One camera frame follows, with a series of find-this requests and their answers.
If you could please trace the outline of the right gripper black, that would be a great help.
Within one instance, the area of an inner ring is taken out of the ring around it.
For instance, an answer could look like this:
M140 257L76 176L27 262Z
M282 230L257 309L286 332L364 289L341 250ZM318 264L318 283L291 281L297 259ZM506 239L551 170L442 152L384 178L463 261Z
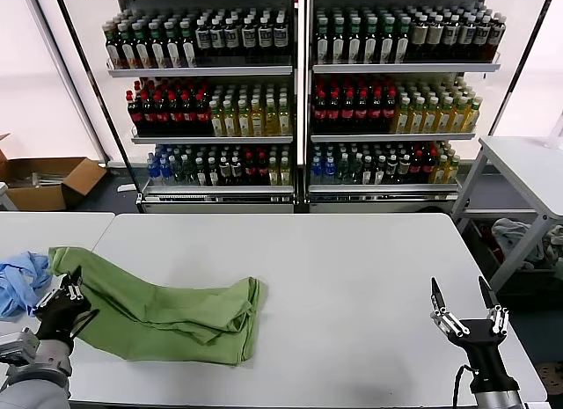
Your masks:
M479 277L479 289L488 310L488 319L466 319L462 320L462 324L448 311L442 291L433 277L431 318L448 336L449 342L465 351L470 367L478 371L470 384L472 392L518 391L518 382L507 373L499 351L499 345L508 334L508 308L500 304L482 276Z

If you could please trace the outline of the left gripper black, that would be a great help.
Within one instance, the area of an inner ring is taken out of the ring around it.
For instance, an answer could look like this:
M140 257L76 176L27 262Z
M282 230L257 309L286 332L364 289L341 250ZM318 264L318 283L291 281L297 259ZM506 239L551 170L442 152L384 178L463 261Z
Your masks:
M82 267L57 278L55 286L36 304L35 317L40 321L38 340L73 341L99 314L83 295Z

